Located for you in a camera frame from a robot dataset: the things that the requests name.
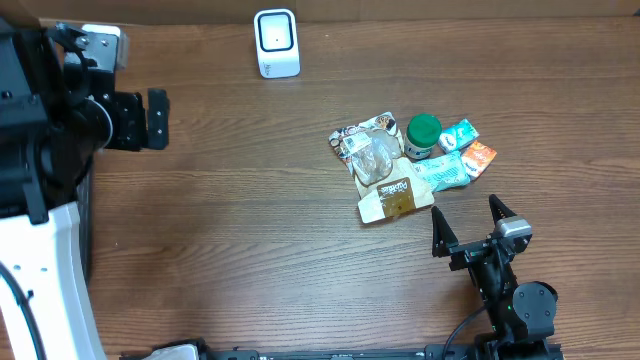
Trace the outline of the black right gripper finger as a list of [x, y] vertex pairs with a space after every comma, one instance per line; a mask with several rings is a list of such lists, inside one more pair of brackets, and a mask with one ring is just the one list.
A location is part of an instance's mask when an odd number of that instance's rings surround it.
[[494, 232], [500, 235], [505, 235], [506, 231], [503, 229], [505, 220], [507, 218], [515, 217], [516, 213], [506, 206], [495, 194], [491, 194], [489, 196], [489, 207], [495, 225]]
[[458, 238], [437, 206], [431, 208], [431, 215], [433, 222], [432, 256], [449, 256], [451, 254], [450, 249], [459, 245]]

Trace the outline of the orange tissue pack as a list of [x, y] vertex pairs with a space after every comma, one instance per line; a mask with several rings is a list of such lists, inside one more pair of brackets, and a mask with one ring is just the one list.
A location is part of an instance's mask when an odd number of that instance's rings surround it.
[[471, 180], [476, 180], [497, 156], [497, 151], [475, 140], [461, 155], [465, 171]]

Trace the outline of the teal wipes pouch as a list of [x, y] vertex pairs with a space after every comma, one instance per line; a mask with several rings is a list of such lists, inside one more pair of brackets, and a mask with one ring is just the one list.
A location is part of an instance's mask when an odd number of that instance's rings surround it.
[[459, 151], [416, 161], [413, 167], [419, 177], [429, 184], [431, 192], [463, 187], [471, 182]]

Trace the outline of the brown white snack bag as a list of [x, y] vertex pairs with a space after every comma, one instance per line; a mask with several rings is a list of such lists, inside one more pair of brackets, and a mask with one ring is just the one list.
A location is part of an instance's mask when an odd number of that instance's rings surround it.
[[363, 223], [394, 218], [434, 204], [429, 183], [404, 154], [402, 133], [390, 112], [337, 129], [328, 143], [354, 180]]

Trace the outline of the teal tissue pack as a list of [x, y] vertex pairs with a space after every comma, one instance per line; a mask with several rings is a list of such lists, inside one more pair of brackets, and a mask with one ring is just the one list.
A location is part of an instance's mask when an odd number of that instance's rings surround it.
[[479, 132], [467, 118], [464, 118], [441, 132], [438, 145], [445, 153], [450, 153], [466, 147], [478, 137]]

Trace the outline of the green lid jar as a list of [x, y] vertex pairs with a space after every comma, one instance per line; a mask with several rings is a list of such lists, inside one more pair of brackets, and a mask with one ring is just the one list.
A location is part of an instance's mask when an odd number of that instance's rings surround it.
[[414, 116], [406, 129], [405, 155], [413, 160], [429, 157], [441, 133], [442, 125], [435, 115], [423, 113]]

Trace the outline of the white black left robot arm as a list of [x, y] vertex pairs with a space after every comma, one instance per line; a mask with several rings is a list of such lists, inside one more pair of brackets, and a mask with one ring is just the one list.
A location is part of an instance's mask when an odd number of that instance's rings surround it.
[[116, 26], [1, 29], [1, 313], [18, 359], [101, 359], [79, 186], [103, 149], [162, 150], [162, 89], [119, 92]]

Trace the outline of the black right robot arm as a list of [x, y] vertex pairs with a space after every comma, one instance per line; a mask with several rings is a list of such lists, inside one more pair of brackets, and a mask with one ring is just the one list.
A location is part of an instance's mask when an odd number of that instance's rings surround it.
[[[467, 270], [482, 306], [467, 316], [441, 345], [427, 345], [427, 359], [555, 360], [564, 357], [561, 346], [550, 344], [554, 335], [557, 291], [549, 284], [520, 284], [511, 262], [532, 239], [529, 222], [489, 196], [494, 230], [484, 239], [461, 244], [442, 211], [431, 209], [432, 255], [448, 258], [452, 271]], [[456, 345], [458, 334], [481, 313], [491, 323], [490, 333], [479, 334], [471, 344]]]

